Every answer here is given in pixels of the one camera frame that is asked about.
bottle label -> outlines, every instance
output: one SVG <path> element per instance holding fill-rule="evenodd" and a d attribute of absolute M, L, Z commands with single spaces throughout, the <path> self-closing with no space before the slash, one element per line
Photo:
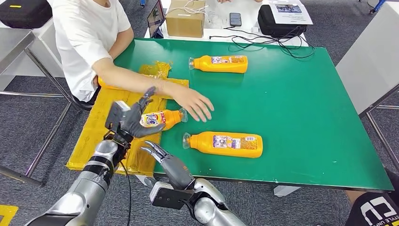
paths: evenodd
<path fill-rule="evenodd" d="M 234 149 L 256 149 L 258 142 L 256 137 L 232 138 L 229 136 L 213 136 L 213 147 Z"/>
<path fill-rule="evenodd" d="M 165 122 L 166 118 L 163 112 L 143 114 L 140 119 L 140 124 L 144 127 L 153 127 Z"/>
<path fill-rule="evenodd" d="M 228 63 L 243 63 L 243 56 L 212 56 L 211 57 L 213 64 L 228 64 Z"/>

person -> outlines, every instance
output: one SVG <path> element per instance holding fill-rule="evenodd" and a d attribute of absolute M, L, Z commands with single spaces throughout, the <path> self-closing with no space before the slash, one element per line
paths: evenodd
<path fill-rule="evenodd" d="M 352 209 L 345 226 L 399 226 L 399 176 L 385 170 L 395 191 L 346 191 Z"/>
<path fill-rule="evenodd" d="M 212 118 L 210 110 L 214 107 L 199 92 L 113 63 L 134 37 L 118 0 L 55 0 L 52 10 L 65 78 L 79 101 L 94 103 L 100 77 L 108 85 L 132 92 L 144 93 L 155 86 L 157 93 L 171 96 L 195 120 Z"/>

black bag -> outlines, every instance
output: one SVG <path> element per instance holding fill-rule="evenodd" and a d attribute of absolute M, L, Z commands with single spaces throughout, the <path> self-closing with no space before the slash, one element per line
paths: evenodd
<path fill-rule="evenodd" d="M 0 21 L 12 28 L 39 28 L 52 15 L 46 0 L 6 0 L 0 5 Z"/>
<path fill-rule="evenodd" d="M 276 24 L 269 5 L 262 5 L 258 13 L 258 23 L 262 34 L 273 38 L 292 38 L 306 31 L 307 25 Z"/>

laptop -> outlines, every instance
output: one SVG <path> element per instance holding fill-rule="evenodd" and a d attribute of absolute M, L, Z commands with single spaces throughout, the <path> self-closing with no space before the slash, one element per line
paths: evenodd
<path fill-rule="evenodd" d="M 150 38 L 162 39 L 163 35 L 160 31 L 162 23 L 165 21 L 166 9 L 162 7 L 161 1 L 158 0 L 147 17 L 148 30 Z"/>

human hand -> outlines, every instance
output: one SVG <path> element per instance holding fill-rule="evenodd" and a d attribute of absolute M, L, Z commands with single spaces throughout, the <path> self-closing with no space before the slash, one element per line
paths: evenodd
<path fill-rule="evenodd" d="M 169 95 L 196 121 L 200 121 L 200 118 L 203 122 L 206 122 L 207 118 L 212 119 L 209 109 L 214 111 L 214 107 L 208 98 L 193 89 L 175 83 L 169 84 L 169 90 Z"/>

